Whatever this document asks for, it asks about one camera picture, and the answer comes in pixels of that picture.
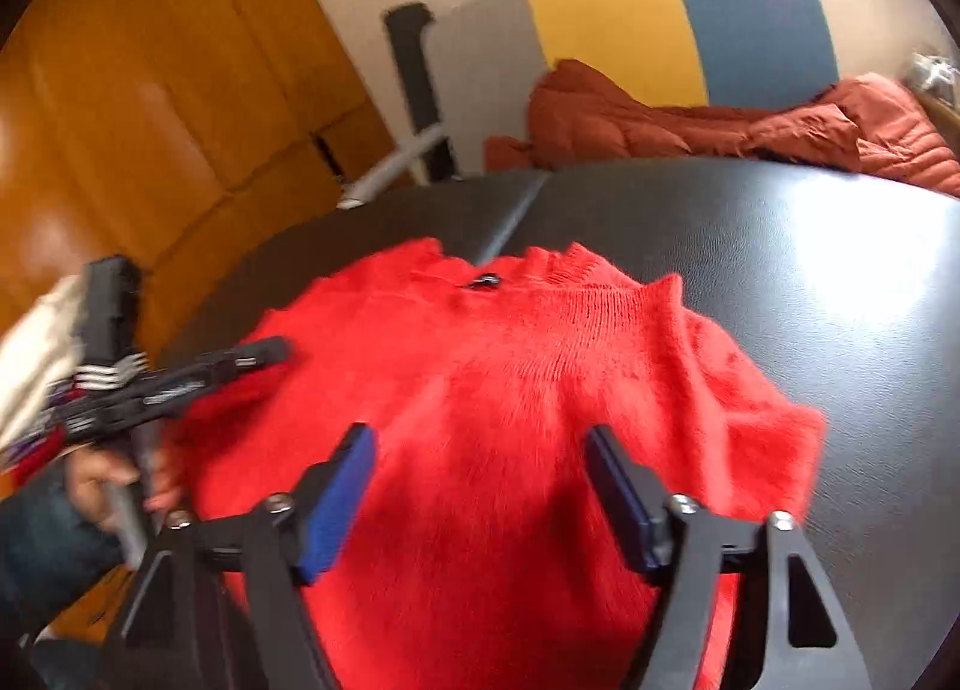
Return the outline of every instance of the dark sleeve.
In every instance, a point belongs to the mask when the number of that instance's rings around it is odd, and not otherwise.
[[[0,502],[0,637],[44,628],[121,561],[117,539],[67,500],[57,460]]]

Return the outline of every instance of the screw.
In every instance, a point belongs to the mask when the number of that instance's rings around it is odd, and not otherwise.
[[[181,527],[190,527],[193,523],[193,517],[189,511],[178,509],[167,514],[167,527],[170,530],[180,530]]]
[[[263,505],[267,506],[267,511],[271,514],[282,514],[294,508],[294,499],[286,492],[277,492],[264,500]]]
[[[786,530],[793,530],[795,523],[793,517],[786,511],[774,511],[770,515],[770,524],[777,530],[786,532]]]
[[[668,507],[678,517],[695,514],[700,510],[700,504],[689,495],[671,495]]]

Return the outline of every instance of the table surface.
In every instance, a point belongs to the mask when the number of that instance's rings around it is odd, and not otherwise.
[[[418,236],[477,265],[578,241],[640,281],[683,275],[690,308],[827,414],[808,532],[875,690],[914,685],[960,610],[960,201],[722,159],[400,190],[248,255],[163,359],[230,345],[314,278]]]

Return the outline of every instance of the orange down jacket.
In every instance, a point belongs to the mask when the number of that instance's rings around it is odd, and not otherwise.
[[[534,88],[527,122],[530,142],[488,139],[488,170],[630,157],[744,157],[835,167],[960,197],[960,164],[920,103],[875,73],[841,81],[783,113],[649,108],[597,70],[564,60]]]

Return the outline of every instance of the person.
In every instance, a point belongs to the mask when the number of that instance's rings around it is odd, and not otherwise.
[[[138,476],[122,455],[82,447],[0,501],[0,660],[123,561],[104,484]],[[152,513],[163,515],[181,499],[179,455],[169,437],[152,457],[151,487],[145,506]],[[29,655],[50,690],[86,690],[96,674],[92,645],[41,640]]]

